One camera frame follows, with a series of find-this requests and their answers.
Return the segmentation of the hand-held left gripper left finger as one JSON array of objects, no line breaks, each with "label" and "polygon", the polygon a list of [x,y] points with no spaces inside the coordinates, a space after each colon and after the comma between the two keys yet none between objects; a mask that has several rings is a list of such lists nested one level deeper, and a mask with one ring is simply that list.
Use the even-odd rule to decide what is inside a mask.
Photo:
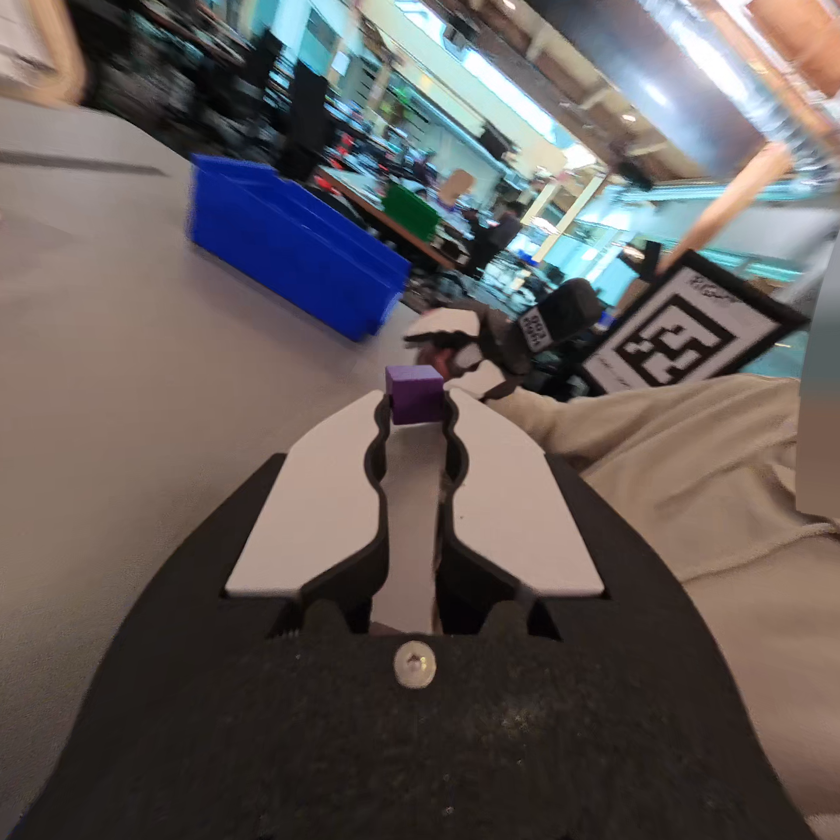
[{"label": "hand-held left gripper left finger", "polygon": [[387,537],[382,479],[390,404],[373,390],[289,450],[232,573],[230,597],[302,599]]}]

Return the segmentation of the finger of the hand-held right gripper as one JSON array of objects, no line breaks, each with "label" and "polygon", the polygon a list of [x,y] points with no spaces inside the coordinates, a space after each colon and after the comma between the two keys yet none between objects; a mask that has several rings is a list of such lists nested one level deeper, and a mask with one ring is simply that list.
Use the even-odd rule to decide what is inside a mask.
[{"label": "finger of the hand-held right gripper", "polygon": [[404,333],[406,345],[464,346],[481,334],[480,315],[470,309],[434,308],[419,315]]},{"label": "finger of the hand-held right gripper", "polygon": [[459,351],[459,390],[482,403],[495,402],[508,396],[508,378],[479,346],[467,345]]}]

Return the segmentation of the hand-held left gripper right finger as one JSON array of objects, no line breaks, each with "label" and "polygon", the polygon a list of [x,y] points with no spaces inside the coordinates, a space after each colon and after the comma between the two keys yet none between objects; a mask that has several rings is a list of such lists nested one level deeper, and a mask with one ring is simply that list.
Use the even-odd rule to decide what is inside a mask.
[{"label": "hand-held left gripper right finger", "polygon": [[543,449],[460,389],[446,395],[446,547],[462,571],[528,599],[604,594]]}]

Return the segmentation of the purple wooden cube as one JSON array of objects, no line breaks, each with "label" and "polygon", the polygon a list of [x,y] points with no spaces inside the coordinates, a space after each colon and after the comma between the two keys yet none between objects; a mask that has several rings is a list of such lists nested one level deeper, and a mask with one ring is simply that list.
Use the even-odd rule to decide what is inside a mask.
[{"label": "purple wooden cube", "polygon": [[444,377],[428,364],[388,365],[385,392],[395,426],[439,424],[445,412]]}]

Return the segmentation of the blue plastic bin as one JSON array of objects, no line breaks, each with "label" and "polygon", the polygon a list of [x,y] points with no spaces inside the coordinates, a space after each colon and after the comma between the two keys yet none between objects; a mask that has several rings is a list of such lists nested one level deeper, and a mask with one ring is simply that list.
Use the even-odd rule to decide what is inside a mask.
[{"label": "blue plastic bin", "polygon": [[409,262],[267,164],[192,157],[189,238],[345,339],[375,336]]}]

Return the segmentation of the person's right forearm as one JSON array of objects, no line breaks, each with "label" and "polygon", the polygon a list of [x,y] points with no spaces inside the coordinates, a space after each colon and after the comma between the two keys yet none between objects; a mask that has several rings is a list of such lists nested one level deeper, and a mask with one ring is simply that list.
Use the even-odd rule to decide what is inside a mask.
[{"label": "person's right forearm", "polygon": [[798,511],[800,383],[734,374],[559,403],[489,401],[559,455],[688,589],[748,574],[838,594],[838,521]]}]

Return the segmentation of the green plastic crate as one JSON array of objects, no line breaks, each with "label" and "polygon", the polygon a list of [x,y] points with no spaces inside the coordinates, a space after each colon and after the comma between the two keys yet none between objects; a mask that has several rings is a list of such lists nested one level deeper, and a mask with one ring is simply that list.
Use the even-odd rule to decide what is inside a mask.
[{"label": "green plastic crate", "polygon": [[440,223],[440,213],[404,184],[391,182],[381,200],[382,211],[410,235],[431,243]]}]

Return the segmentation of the printed tag card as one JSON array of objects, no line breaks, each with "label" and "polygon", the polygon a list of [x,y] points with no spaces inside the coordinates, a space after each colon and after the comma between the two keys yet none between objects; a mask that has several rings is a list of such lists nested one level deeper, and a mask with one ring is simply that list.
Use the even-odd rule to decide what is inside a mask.
[{"label": "printed tag card", "polygon": [[592,395],[703,382],[739,372],[806,324],[799,311],[687,251],[574,373]]}]

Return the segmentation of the long wooden workshop table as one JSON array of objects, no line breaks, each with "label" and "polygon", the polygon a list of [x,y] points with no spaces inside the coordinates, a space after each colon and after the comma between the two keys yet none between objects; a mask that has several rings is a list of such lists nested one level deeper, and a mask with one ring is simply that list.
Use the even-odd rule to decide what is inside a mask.
[{"label": "long wooden workshop table", "polygon": [[313,174],[356,205],[361,212],[372,216],[378,225],[384,226],[391,232],[393,238],[412,246],[444,270],[454,270],[458,267],[457,263],[447,257],[439,248],[421,240],[385,213],[382,200],[372,192],[371,184],[375,180],[372,180],[370,176],[342,171],[325,165],[317,166]]}]

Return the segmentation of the printed instruction sheet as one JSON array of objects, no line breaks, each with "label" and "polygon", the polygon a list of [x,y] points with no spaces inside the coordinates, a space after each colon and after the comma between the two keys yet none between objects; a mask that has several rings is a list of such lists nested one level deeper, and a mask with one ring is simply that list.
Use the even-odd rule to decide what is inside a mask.
[{"label": "printed instruction sheet", "polygon": [[28,71],[52,71],[46,45],[22,1],[1,2],[1,76],[22,79]]}]

